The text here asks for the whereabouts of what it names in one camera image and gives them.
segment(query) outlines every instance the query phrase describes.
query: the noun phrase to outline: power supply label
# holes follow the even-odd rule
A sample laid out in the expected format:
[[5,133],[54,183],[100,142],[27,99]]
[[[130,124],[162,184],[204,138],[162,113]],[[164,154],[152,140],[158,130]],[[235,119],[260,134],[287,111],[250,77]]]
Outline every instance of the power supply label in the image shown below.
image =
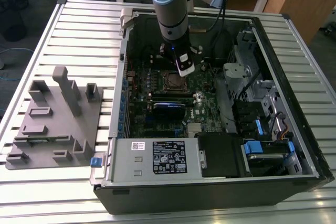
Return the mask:
[[184,141],[153,142],[153,172],[187,173]]

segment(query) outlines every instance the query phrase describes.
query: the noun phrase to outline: aluminum workbench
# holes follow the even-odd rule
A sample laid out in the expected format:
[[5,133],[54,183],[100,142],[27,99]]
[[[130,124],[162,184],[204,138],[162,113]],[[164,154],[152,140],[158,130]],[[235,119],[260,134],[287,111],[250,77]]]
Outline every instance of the aluminum workbench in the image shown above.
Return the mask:
[[[124,7],[151,5],[67,0],[57,4],[0,124],[0,223],[335,223],[336,182],[292,196],[276,206],[170,214],[109,215],[89,183],[91,168],[7,170],[11,151],[30,96],[32,80],[56,86],[55,65],[65,65],[78,86],[95,82],[104,88],[95,152],[105,152],[118,66],[120,14]],[[195,9],[217,13],[218,10]],[[247,12],[228,12],[251,16]],[[292,22],[276,14],[259,17],[296,97],[336,175],[336,94]],[[98,170],[95,178],[103,176]]]

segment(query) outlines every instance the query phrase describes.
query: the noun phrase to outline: electronic chip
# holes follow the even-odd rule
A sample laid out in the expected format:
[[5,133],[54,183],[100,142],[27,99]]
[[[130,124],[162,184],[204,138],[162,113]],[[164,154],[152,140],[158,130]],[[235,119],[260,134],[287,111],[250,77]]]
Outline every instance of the electronic chip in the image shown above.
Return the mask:
[[165,73],[164,90],[174,92],[187,91],[185,77],[180,77],[180,75],[177,72]]

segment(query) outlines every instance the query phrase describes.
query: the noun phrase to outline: barcode sticker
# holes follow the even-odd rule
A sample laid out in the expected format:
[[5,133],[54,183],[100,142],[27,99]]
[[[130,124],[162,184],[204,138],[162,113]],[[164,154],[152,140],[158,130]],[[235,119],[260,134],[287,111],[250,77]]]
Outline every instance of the barcode sticker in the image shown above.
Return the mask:
[[132,142],[132,151],[144,151],[145,142]]

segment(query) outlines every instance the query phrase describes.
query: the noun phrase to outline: blue tab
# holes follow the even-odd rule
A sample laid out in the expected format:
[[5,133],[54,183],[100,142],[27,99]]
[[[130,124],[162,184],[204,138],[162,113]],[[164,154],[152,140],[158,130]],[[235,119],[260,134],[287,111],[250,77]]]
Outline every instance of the blue tab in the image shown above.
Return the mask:
[[289,147],[289,151],[290,152],[294,152],[295,151],[295,147],[294,147],[293,142],[288,142],[288,147]]
[[260,141],[248,141],[246,144],[244,144],[244,149],[246,154],[264,152]]
[[102,167],[103,159],[101,157],[92,157],[90,166],[92,168],[100,168]]
[[244,144],[244,150],[245,150],[245,154],[250,154],[251,150],[250,148],[248,147],[248,144]]
[[260,120],[256,120],[256,124],[257,124],[257,127],[258,127],[259,135],[263,135],[264,131],[263,131],[263,128],[261,127]]

